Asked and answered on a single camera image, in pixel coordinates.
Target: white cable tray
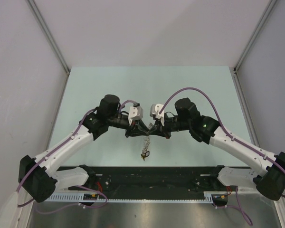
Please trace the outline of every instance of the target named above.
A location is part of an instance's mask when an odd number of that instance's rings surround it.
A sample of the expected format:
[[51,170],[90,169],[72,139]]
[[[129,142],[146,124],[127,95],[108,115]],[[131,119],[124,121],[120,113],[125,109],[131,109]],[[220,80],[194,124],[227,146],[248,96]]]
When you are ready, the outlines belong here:
[[[54,192],[46,202],[105,202],[105,199],[84,199],[82,192]],[[211,194],[204,193],[205,199],[176,199],[176,200],[152,200],[152,199],[109,199],[110,203],[213,203]]]

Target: black connector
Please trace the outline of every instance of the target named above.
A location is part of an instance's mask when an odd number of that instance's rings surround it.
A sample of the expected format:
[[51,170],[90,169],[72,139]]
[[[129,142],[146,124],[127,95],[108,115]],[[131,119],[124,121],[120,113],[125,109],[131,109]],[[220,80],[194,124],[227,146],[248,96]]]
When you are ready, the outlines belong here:
[[[36,165],[36,162],[28,155],[21,159],[18,177],[19,183],[34,165]],[[24,187],[37,203],[40,203],[53,194],[56,188],[56,182],[56,179],[48,176],[44,168],[37,166],[24,181],[22,187]]]
[[[275,161],[285,170],[284,152],[280,152]],[[257,176],[253,182],[256,184],[256,189],[271,200],[279,200],[285,190],[285,175],[275,165],[268,168],[264,177]]]

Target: white wall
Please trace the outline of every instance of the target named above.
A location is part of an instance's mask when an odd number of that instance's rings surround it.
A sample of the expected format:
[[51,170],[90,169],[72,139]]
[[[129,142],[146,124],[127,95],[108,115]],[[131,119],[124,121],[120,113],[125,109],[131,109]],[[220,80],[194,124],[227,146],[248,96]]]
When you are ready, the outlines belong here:
[[36,0],[73,67],[234,67],[268,2]]
[[24,0],[0,0],[0,207],[19,161],[43,151],[66,74]]
[[278,1],[239,80],[261,146],[285,152],[285,0]]

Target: stainless steel surface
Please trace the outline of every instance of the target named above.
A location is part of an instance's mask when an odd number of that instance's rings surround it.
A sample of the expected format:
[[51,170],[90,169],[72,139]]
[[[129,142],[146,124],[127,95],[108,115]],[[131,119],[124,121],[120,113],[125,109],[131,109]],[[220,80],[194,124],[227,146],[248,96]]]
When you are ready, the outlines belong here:
[[[280,228],[274,203],[257,194],[240,195],[245,212],[256,228]],[[50,211],[68,203],[38,204]],[[229,205],[237,205],[235,195]],[[188,203],[111,203],[100,209],[74,206],[40,215],[32,211],[28,228],[248,228],[240,212],[215,209],[210,204]]]
[[247,54],[249,53],[249,50],[251,49],[251,47],[253,46],[255,40],[257,39],[260,31],[262,30],[263,26],[265,25],[265,23],[267,22],[267,19],[269,18],[269,16],[271,15],[276,3],[278,2],[278,0],[270,0],[270,2],[268,3],[260,21],[258,22],[255,30],[253,31],[243,53],[241,54],[239,60],[237,61],[237,64],[235,66],[235,72],[238,72],[239,68],[241,67],[245,57],[247,56]]
[[47,26],[46,22],[44,21],[35,1],[34,0],[26,0],[26,2],[28,4],[28,7],[31,9],[32,13],[34,14],[36,21],[40,25],[44,35],[46,36],[50,46],[52,47],[54,53],[56,54],[58,60],[60,61],[61,66],[66,71],[67,75],[69,75],[70,69],[68,68],[67,63],[66,63],[64,57],[62,56],[61,51],[60,51],[59,47],[57,46],[50,30],[48,29],[48,26]]

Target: black end cap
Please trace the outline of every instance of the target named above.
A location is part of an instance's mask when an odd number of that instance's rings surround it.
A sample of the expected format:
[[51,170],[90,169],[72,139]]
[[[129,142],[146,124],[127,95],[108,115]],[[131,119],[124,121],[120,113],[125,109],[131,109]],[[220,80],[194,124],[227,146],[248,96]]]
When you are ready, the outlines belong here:
[[106,95],[101,99],[96,116],[100,120],[114,116],[118,112],[119,98],[115,95]]
[[177,115],[181,121],[192,119],[193,121],[200,118],[200,112],[196,105],[189,98],[183,98],[174,104]]
[[[285,169],[285,153],[281,152],[276,160]],[[253,179],[256,189],[271,200],[279,200],[285,190],[285,175],[275,165],[269,168],[264,177],[257,176]]]
[[[20,183],[25,174],[35,165],[35,161],[28,155],[20,161],[18,182]],[[38,203],[45,201],[55,191],[56,179],[48,176],[45,169],[38,166],[25,180],[22,187]]]

